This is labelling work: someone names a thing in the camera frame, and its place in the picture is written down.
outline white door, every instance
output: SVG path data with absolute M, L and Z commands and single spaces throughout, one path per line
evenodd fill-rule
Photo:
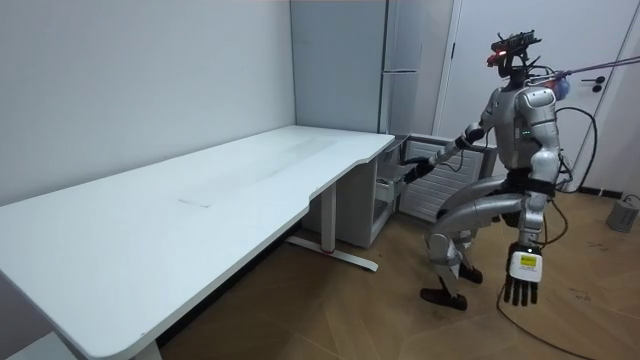
M 498 32 L 505 37 L 533 29 L 542 42 L 529 48 L 530 59 L 540 55 L 539 65 L 577 69 L 616 60 L 637 6 L 638 0 L 462 0 L 455 52 L 433 134 L 458 136 L 480 119 L 491 92 L 506 85 L 497 68 L 486 65 Z M 594 114 L 604 90 L 594 92 L 596 84 L 582 80 L 599 76 L 608 80 L 610 75 L 611 70 L 605 69 L 570 76 L 571 93 L 558 108 L 575 106 Z M 558 119 L 565 156 L 575 164 L 589 119 L 572 111 L 561 112 Z M 496 173 L 503 171 L 497 164 Z

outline humanoid robot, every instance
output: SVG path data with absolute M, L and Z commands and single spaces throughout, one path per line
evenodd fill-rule
M 538 238 L 561 165 L 554 90 L 528 82 L 532 69 L 544 68 L 534 65 L 537 59 L 527 64 L 527 48 L 540 41 L 531 31 L 492 44 L 494 54 L 488 65 L 497 66 L 500 77 L 509 78 L 508 85 L 491 94 L 480 121 L 469 125 L 457 139 L 430 158 L 405 162 L 417 164 L 404 176 L 409 184 L 493 129 L 500 161 L 508 169 L 507 175 L 485 178 L 458 191 L 438 212 L 425 242 L 442 288 L 422 289 L 420 296 L 428 302 L 467 309 L 466 298 L 458 293 L 458 277 L 477 284 L 483 277 L 469 259 L 466 245 L 478 228 L 499 221 L 501 216 L 508 226 L 520 231 L 518 240 L 509 247 L 504 300 L 523 306 L 537 303 L 542 277 Z M 514 58 L 522 65 L 514 66 Z

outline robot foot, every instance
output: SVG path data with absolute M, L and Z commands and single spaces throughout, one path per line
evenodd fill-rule
M 476 268 L 469 269 L 464 265 L 464 263 L 460 264 L 460 272 L 459 276 L 463 279 L 467 279 L 474 284 L 482 284 L 484 277 L 482 276 L 482 272 Z
M 467 310 L 467 298 L 460 294 L 451 296 L 445 289 L 421 289 L 420 297 L 432 304 L 448 306 L 460 311 Z

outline desk leg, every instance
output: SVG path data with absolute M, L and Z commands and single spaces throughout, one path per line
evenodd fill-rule
M 320 194 L 320 196 L 320 206 L 322 208 L 321 245 L 295 236 L 288 238 L 287 242 L 331 256 L 335 259 L 358 265 L 368 271 L 377 271 L 378 264 L 373 261 L 336 250 L 336 184 L 334 183 L 329 186 L 322 192 L 322 194 Z
M 146 348 L 142 349 L 142 351 L 140 351 L 138 355 L 134 356 L 131 360 L 162 360 L 162 356 L 160 355 L 158 345 L 154 341 L 147 345 Z

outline metal stand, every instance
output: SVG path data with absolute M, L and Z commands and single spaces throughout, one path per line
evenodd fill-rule
M 321 245 L 295 236 L 288 238 L 287 242 L 360 266 L 368 271 L 377 271 L 378 264 L 373 261 L 336 250 L 336 184 L 331 184 L 320 196 L 322 207 Z

